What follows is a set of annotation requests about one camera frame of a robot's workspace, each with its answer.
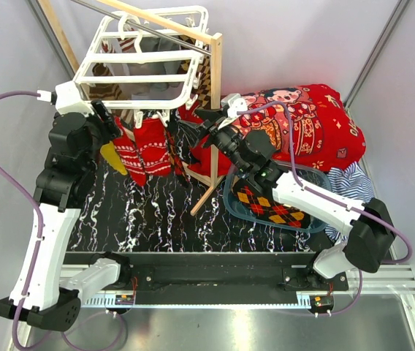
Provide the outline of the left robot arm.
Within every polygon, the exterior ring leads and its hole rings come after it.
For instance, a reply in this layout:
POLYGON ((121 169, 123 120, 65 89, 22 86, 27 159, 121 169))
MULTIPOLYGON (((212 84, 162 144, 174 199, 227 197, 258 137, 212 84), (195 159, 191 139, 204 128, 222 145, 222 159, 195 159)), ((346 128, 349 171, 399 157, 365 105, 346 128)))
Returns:
POLYGON ((94 184, 100 150, 120 136, 114 117, 99 99, 91 102, 88 113, 55 114, 33 195, 38 207, 33 232, 15 287, 0 300, 0 317, 65 332, 89 298, 106 287, 122 290, 130 284, 129 258, 110 252, 99 254, 72 278, 61 278, 69 237, 94 184))

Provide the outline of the red patterned sock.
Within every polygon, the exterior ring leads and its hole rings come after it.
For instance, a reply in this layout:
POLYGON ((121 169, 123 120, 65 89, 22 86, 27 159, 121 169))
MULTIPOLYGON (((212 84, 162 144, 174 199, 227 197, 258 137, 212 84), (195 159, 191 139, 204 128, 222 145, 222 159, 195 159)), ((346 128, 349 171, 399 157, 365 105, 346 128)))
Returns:
POLYGON ((121 123, 121 119, 118 116, 115 117, 115 123, 121 131, 121 136, 113 140, 116 152, 132 180, 137 185, 144 186, 147 177, 141 163, 136 143, 129 138, 121 123))
POLYGON ((144 120, 140 128, 134 129, 134 138, 144 171, 150 176, 168 176, 172 166, 161 121, 155 118, 144 120))

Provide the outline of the yellow sock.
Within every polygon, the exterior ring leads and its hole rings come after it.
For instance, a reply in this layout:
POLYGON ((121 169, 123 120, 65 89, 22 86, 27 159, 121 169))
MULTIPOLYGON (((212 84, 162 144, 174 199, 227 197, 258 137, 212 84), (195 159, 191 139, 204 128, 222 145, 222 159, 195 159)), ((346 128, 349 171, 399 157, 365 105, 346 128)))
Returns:
POLYGON ((104 144, 100 148, 100 154, 105 159, 105 161, 112 167, 112 169, 119 172, 121 175, 128 175, 128 172, 123 165, 121 158, 117 151, 115 150, 115 146, 112 141, 107 144, 104 144))

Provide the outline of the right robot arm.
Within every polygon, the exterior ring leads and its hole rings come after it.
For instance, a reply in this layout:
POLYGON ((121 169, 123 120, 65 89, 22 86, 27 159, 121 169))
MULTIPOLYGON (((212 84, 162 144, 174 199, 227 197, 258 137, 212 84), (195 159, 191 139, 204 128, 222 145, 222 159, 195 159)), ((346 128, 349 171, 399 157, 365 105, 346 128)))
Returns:
POLYGON ((201 124, 178 124, 192 146, 215 146, 257 195, 298 208, 346 235, 345 241, 316 255, 305 272, 309 287, 321 290, 352 268, 376 273, 386 262, 397 231, 384 202, 372 198, 365 203, 303 180, 294 165, 284 167, 273 160, 275 147, 264 130, 243 135, 227 124, 225 109, 199 110, 198 115, 201 124))

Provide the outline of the white plastic clip hanger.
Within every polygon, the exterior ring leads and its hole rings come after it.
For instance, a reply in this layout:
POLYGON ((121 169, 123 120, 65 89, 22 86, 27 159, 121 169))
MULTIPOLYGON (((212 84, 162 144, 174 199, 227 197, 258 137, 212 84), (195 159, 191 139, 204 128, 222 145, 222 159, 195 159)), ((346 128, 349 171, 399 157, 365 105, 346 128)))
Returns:
POLYGON ((208 10, 202 6, 170 7, 149 9, 151 15, 158 15, 166 20, 171 17, 186 16, 188 22, 188 37, 196 40, 195 45, 179 39, 181 32, 163 28, 156 29, 148 25, 148 20, 124 11, 104 12, 98 29, 92 39, 88 51, 81 62, 73 81, 79 85, 91 86, 92 83, 156 83, 156 82, 180 82, 177 88, 168 88, 166 91, 154 91, 143 95, 142 99, 107 100, 105 106, 114 111, 117 109, 133 110, 136 127, 141 127, 143 113, 153 110, 156 117, 164 126, 170 120, 170 111, 187 103, 191 98, 191 90, 196 81, 197 68, 203 56, 207 56, 205 43, 198 39, 198 35, 206 34, 208 30, 208 10), (140 41, 143 37, 160 37, 180 45, 180 50, 146 52, 140 49, 140 41), (112 39, 117 53, 100 53, 101 41, 112 39), (190 60, 186 74, 176 75, 130 75, 128 63, 144 64, 157 61, 185 61, 190 60), (113 77, 94 77, 92 66, 95 63, 122 64, 126 74, 113 77))

